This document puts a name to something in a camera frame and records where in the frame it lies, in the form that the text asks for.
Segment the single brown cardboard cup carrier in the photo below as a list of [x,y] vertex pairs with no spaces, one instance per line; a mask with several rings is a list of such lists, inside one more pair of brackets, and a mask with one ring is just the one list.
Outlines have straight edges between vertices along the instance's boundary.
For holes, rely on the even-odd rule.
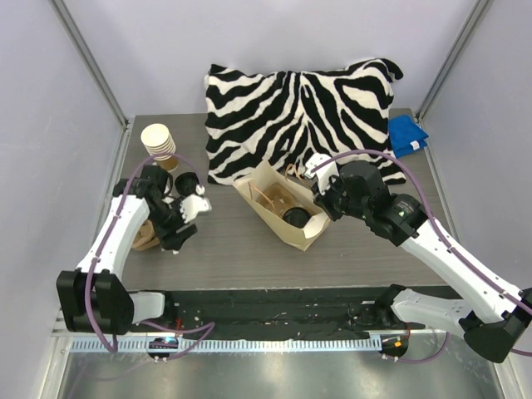
[[278,217],[283,217],[288,209],[297,205],[294,195],[279,183],[270,185],[264,191],[256,189],[256,192],[257,202]]

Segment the brown paper bag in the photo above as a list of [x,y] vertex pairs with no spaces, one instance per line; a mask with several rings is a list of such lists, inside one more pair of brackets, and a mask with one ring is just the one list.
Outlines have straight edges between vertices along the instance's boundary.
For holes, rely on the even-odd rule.
[[290,164],[276,171],[266,160],[234,182],[234,188],[266,225],[286,244],[305,251],[330,224],[326,213],[313,203],[309,183]]

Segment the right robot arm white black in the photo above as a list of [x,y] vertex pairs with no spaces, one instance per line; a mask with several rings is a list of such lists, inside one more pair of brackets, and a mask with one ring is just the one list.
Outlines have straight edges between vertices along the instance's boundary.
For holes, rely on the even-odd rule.
[[375,165],[338,165],[315,155],[305,165],[314,203],[328,216],[360,219],[379,238],[420,259],[458,294],[444,299],[393,284],[376,301],[380,325],[418,323],[459,337],[484,359],[502,363],[531,323],[530,289],[491,272],[430,218],[414,197],[393,194]]

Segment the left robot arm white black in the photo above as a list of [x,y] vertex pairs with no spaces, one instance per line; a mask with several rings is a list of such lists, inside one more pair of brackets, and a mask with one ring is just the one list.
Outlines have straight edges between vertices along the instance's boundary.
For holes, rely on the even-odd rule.
[[171,174],[146,165],[125,192],[123,178],[113,189],[110,213],[96,241],[74,270],[60,272],[56,286],[66,328],[74,333],[94,331],[86,311],[85,288],[95,322],[104,334],[124,335],[144,320],[166,332],[176,324],[177,312],[164,291],[129,293],[121,282],[126,259],[140,227],[147,221],[163,249],[178,251],[197,233],[187,224],[179,199],[164,202]]

